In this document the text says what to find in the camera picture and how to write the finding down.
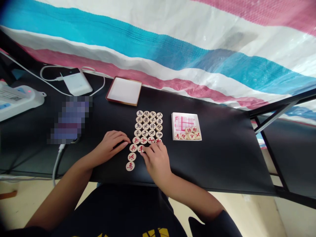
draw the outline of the person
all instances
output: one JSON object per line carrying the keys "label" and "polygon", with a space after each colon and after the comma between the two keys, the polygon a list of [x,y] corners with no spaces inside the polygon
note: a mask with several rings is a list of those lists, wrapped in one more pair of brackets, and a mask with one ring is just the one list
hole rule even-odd
{"label": "person", "polygon": [[241,236],[214,196],[172,173],[167,148],[162,142],[151,144],[141,153],[158,187],[103,184],[75,209],[93,168],[107,162],[129,143],[125,133],[107,132],[93,151],[66,172],[25,228],[8,231],[6,235],[186,236],[173,214],[170,197],[188,206],[204,222],[189,218],[193,236]]}

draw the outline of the white cable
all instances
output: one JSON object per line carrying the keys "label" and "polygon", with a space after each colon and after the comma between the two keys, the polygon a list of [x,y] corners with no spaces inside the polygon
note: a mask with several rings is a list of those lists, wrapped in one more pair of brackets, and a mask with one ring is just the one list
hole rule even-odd
{"label": "white cable", "polygon": [[[6,56],[7,58],[11,59],[13,62],[15,62],[16,64],[18,64],[21,68],[23,68],[24,70],[26,70],[27,72],[29,72],[29,73],[32,74],[33,76],[37,77],[38,79],[42,80],[42,81],[45,82],[46,84],[50,85],[52,88],[54,88],[55,90],[57,90],[57,91],[60,92],[61,94],[64,94],[64,95],[67,95],[67,96],[73,96],[73,95],[69,95],[69,94],[66,94],[66,93],[64,93],[64,92],[61,92],[61,91],[58,90],[56,87],[54,87],[53,85],[51,85],[51,84],[49,84],[49,83],[47,82],[47,81],[61,81],[61,80],[62,80],[61,77],[57,77],[56,79],[53,79],[53,80],[47,80],[47,79],[43,78],[43,75],[42,75],[44,69],[45,69],[45,68],[48,68],[48,67],[64,67],[64,68],[73,68],[73,67],[57,66],[57,65],[56,65],[56,66],[53,66],[53,65],[44,66],[44,67],[42,67],[42,69],[41,69],[40,72],[39,72],[39,75],[40,75],[40,76],[37,76],[37,75],[35,75],[34,73],[32,73],[30,70],[26,69],[26,68],[25,68],[24,66],[22,66],[21,64],[19,64],[17,61],[15,61],[13,58],[11,58],[11,57],[10,57],[9,55],[7,55],[6,53],[4,53],[4,52],[2,52],[2,51],[0,51],[0,53],[2,53],[2,54],[3,54],[4,56]],[[93,92],[90,96],[93,96],[95,93],[97,93],[98,91],[100,91],[100,90],[104,87],[104,85],[105,85],[105,77],[104,77],[104,76],[113,79],[113,77],[111,77],[111,76],[109,76],[109,75],[107,75],[107,74],[105,74],[105,73],[102,73],[102,72],[97,72],[94,68],[91,68],[91,67],[88,67],[88,66],[83,66],[83,67],[81,68],[81,70],[82,70],[83,72],[86,72],[86,73],[90,73],[90,74],[94,74],[94,75],[102,76],[102,77],[103,77],[104,82],[103,82],[102,87],[101,87],[100,89],[98,89],[97,91]]]}
{"label": "white cable", "polygon": [[54,88],[55,90],[57,90],[58,92],[60,92],[61,94],[67,95],[67,96],[73,96],[73,95],[68,95],[64,92],[61,92],[60,90],[58,90],[56,87],[52,86],[51,84],[49,84],[47,81],[43,80],[42,78],[40,78],[38,75],[35,75],[34,73],[32,73],[30,70],[26,69],[25,67],[23,67],[21,64],[19,64],[17,61],[15,61],[13,58],[11,58],[9,55],[5,54],[4,52],[2,52],[0,50],[0,53],[2,53],[4,56],[6,56],[7,58],[11,59],[13,62],[15,62],[16,64],[18,64],[21,68],[23,68],[24,70],[26,70],[27,72],[31,73],[33,76],[37,77],[38,79],[42,80],[43,82],[45,82],[46,84],[50,85],[52,88]]}
{"label": "white cable", "polygon": [[101,90],[105,85],[105,77],[103,77],[103,85],[100,87],[100,89],[98,89],[97,91],[93,92],[91,95],[89,96],[93,96],[95,93],[97,93],[99,90]]}
{"label": "white cable", "polygon": [[8,183],[16,183],[29,180],[51,180],[50,178],[38,178],[29,176],[0,175],[0,181]]}
{"label": "white cable", "polygon": [[43,71],[44,71],[45,68],[48,68],[48,67],[63,67],[63,66],[51,66],[51,65],[49,65],[49,66],[44,66],[44,67],[42,67],[42,69],[40,70],[39,76],[40,76],[43,80],[45,80],[45,81],[61,81],[62,79],[59,80],[58,78],[62,78],[62,77],[57,77],[57,78],[52,79],[52,80],[47,80],[47,79],[45,79],[45,78],[43,77]]}
{"label": "white cable", "polygon": [[55,165],[54,165],[53,177],[52,177],[54,187],[56,186],[55,176],[56,176],[56,170],[57,170],[58,162],[59,162],[60,158],[62,157],[62,151],[63,151],[64,148],[65,148],[65,144],[61,144],[59,146],[58,155],[57,155],[56,162],[55,162]]}

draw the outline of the black shirt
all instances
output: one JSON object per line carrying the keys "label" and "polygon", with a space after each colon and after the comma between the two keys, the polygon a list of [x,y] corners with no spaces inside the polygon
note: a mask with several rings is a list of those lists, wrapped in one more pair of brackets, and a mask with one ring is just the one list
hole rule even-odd
{"label": "black shirt", "polygon": [[[205,225],[192,217],[189,218],[189,223],[193,237],[241,236],[225,211]],[[7,234],[35,236],[39,232],[37,236],[187,236],[173,214],[168,198],[160,189],[108,184],[96,188],[51,233],[32,227],[9,231]]]}

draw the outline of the yellow print on shirt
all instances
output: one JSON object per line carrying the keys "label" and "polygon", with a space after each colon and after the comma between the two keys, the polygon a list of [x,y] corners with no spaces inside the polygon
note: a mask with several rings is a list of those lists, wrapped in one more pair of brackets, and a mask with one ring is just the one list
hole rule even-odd
{"label": "yellow print on shirt", "polygon": [[[158,232],[160,234],[160,237],[169,237],[169,233],[166,228],[158,228]],[[108,236],[107,235],[103,236],[103,233],[101,233],[97,237],[108,237]],[[143,233],[143,237],[156,237],[155,230],[150,230],[150,231],[147,231],[146,233]]]}

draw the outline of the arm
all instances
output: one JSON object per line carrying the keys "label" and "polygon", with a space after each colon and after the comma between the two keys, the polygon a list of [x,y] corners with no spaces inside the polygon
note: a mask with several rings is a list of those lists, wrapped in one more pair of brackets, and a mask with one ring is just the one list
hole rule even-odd
{"label": "arm", "polygon": [[214,220],[224,209],[209,192],[171,172],[166,146],[160,142],[145,148],[143,156],[155,184],[172,199],[188,206],[203,222]]}
{"label": "arm", "polygon": [[74,209],[85,190],[94,167],[108,161],[123,150],[130,139],[123,132],[107,132],[101,143],[78,160],[58,182],[25,227],[39,226],[53,230]]}

